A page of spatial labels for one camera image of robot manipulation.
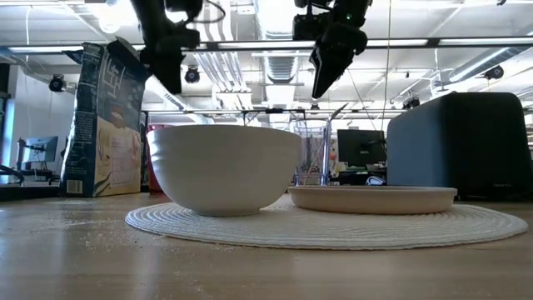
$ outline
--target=woven placemat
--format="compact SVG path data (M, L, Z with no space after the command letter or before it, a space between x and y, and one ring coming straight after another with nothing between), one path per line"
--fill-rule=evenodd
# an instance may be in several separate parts
M377 250L482 243L527 231L503 212L454 205L447 212L377 216L315 212L282 199L246 217L203 217L174 203L130 212L126 222L150 233L265 248Z

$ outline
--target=computer monitor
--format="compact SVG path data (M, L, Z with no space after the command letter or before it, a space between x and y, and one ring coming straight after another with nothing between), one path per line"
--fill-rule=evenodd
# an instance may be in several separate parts
M337 130L339 162L365 167L386 161L385 134L376 130Z
M27 138L23 151L23 163L52 163L56 160L57 137Z

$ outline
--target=ceiling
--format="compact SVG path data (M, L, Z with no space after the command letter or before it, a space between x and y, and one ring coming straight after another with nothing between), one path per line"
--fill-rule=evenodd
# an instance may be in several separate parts
M257 1L266 3L263 4L268 11L265 13L271 16L271 22L262 24L263 27L291 30L292 17L299 12L292 6L292 1ZM389 0L374 0L368 9L366 24L362 29L369 38L494 37L533 33L533 1L507 0L502 6L496 6L496 0L391 2L390 16ZM43 4L42 1L23 1L21 4L24 6L2 6L0 3L0 45L105 43L113 40L115 35L126 38L131 43L142 43L131 7L126 4L121 8L120 15L129 17L113 19L120 28L113 34L107 34L100 27L102 15L99 14L99 7L105 4L84 5L82 2L60 1L46 3L46 6L39 5ZM252 14L252 0L231 1L231 8L229 18L232 37L241 41L261 39L256 15ZM223 25L214 26L201 28L202 34L210 33L207 36L210 40L221 39L213 32L222 32ZM490 49L367 50L355 57L349 70L329 92L317 100L311 99L314 70L306 57L299 59L296 76L289 86L272 86L268 78L265 79L265 58L261 57L261 53L239 52L238 61L252 93L252 104L256 107L285 103L287 108L308 108L311 102L317 102L321 108L337 108L345 102L353 102L361 108L362 99L367 108L378 109L384 106L401 108L401 103L409 95L417 96L422 102L438 97L441 88L431 88L431 83L436 80L435 70L448 72L487 51ZM52 74L61 73L65 74L68 82L75 83L80 70L79 66L63 55L2 59L22 65L27 63L33 76L43 80ZM197 64L192 55L188 55L182 69L187 69L189 64ZM523 105L533 105L533 92L529 93L530 88L533 90L529 80L533 76L530 71L533 68L533 51L527 50L511 57L501 66L505 70L505 76L500 80L487 82L485 79L470 78L446 86L445 89L512 92L521 96ZM217 108L216 102L212 101L213 84L201 67L200 71L200 82L184 84L182 99L191 108ZM147 91L145 103L151 109L168 108L168 105L163 104L161 95L153 91Z

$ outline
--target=cardboard box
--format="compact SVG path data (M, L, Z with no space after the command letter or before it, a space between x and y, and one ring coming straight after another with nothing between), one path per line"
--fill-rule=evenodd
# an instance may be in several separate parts
M67 55L82 59L82 71L61 189L76 197L140 192L140 113L147 70L123 40L106 47L84 43L82 53Z

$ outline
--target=desk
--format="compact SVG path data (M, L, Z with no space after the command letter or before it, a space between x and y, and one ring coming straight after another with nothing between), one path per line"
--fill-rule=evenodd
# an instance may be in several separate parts
M4 203L0 207L0 297L533 298L530 232L459 247L333 252L182 241L140 232L124 223L129 210L165 201L136 194ZM533 223L533 204L481 206Z

